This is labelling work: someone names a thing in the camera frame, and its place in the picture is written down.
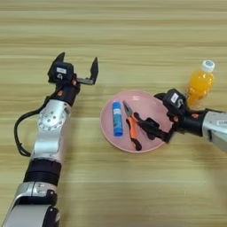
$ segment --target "wire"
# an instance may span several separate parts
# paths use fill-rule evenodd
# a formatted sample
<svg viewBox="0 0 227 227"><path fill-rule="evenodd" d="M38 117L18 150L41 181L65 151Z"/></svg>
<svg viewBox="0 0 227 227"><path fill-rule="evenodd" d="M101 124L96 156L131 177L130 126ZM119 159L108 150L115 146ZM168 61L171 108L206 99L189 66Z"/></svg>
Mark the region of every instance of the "wire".
<svg viewBox="0 0 227 227"><path fill-rule="evenodd" d="M19 140L18 137L18 126L19 124L24 121L26 118L31 117L33 115L37 115L39 114L47 105L47 103L50 101L51 98L53 98L57 93L59 93L59 91L62 90L62 86L60 86L58 89L56 89L49 97L47 97L44 101L44 103L36 110L28 112L28 113L24 113L23 115L21 115L19 117L19 119L16 121L15 125L14 125L14 138L15 138L15 142L16 142L16 146L18 148L19 153L22 156L26 156L26 157L30 157L31 153L28 152L23 146L22 143Z"/></svg>

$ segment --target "pink bowl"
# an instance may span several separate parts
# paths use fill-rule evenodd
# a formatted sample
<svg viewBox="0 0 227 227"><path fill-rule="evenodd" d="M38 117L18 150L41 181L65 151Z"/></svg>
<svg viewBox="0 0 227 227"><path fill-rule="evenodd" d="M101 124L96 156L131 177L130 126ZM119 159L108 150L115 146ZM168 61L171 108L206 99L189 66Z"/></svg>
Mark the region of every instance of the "pink bowl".
<svg viewBox="0 0 227 227"><path fill-rule="evenodd" d="M122 103L123 100L130 105L134 112L138 112L143 120L145 120L147 117L151 117L160 124L160 128L162 130L169 131L171 128L171 122L167 117L167 109L157 98L139 90L124 91L113 96L113 98L106 103L101 112L100 125L106 139L112 145L129 153L146 153L163 145L163 142L158 138L150 140L145 132L137 125L137 138L142 145L142 150L135 150L129 138L129 126L126 123L127 115ZM121 102L123 125L122 137L114 136L112 113L112 103L114 101Z"/></svg>

